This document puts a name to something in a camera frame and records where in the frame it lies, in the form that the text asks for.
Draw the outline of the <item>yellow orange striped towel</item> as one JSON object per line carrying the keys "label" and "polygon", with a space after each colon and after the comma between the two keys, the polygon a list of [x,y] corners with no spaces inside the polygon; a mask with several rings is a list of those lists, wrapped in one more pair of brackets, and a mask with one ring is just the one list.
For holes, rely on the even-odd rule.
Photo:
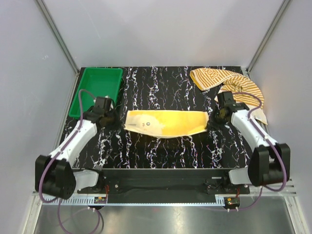
{"label": "yellow orange striped towel", "polygon": [[225,91],[236,93],[234,99],[246,103],[249,108],[255,108],[261,104],[259,109],[252,112],[252,116],[263,124],[268,124],[263,112],[264,96],[258,86],[248,77],[236,72],[213,68],[194,69],[190,72],[190,77],[201,91],[220,85],[220,93]]}

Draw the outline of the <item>yellow cream towel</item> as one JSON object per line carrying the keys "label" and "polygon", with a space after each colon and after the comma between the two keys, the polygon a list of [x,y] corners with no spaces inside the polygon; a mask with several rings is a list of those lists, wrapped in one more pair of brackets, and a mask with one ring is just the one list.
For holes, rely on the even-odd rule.
{"label": "yellow cream towel", "polygon": [[188,137],[206,131],[208,113],[177,110],[132,110],[124,129],[157,138]]}

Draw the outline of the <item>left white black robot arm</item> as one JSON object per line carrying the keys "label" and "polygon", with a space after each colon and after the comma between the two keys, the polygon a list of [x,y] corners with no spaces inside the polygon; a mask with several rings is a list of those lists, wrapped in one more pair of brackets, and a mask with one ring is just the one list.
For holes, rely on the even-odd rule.
{"label": "left white black robot arm", "polygon": [[87,143],[102,129],[111,130],[120,125],[116,109],[104,110],[92,106],[80,115],[73,131],[49,155],[40,155],[35,161],[35,189],[44,203],[58,198],[69,199],[84,188],[100,193],[105,188],[100,171],[84,169],[74,172],[74,162]]}

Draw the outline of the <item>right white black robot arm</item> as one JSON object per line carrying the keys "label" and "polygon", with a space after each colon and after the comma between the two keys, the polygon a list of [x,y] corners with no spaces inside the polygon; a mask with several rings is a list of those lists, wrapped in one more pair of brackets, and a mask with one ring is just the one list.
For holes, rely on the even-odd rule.
{"label": "right white black robot arm", "polygon": [[272,138],[244,103],[216,107],[209,115],[206,129],[221,131],[228,123],[243,135],[253,152],[247,167],[230,170],[221,181],[223,191],[233,193],[242,184],[282,191],[290,179],[290,147]]}

